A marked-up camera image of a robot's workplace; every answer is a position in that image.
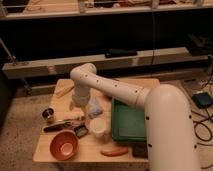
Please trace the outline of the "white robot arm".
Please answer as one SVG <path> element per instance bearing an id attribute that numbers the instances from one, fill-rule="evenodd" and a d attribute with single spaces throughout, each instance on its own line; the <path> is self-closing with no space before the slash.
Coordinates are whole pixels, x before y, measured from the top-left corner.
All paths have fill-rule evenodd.
<path id="1" fill-rule="evenodd" d="M 145 113 L 150 171 L 201 171 L 188 99 L 177 87 L 152 89 L 101 77 L 94 64 L 71 70 L 73 101 L 88 103 L 92 88 Z"/>

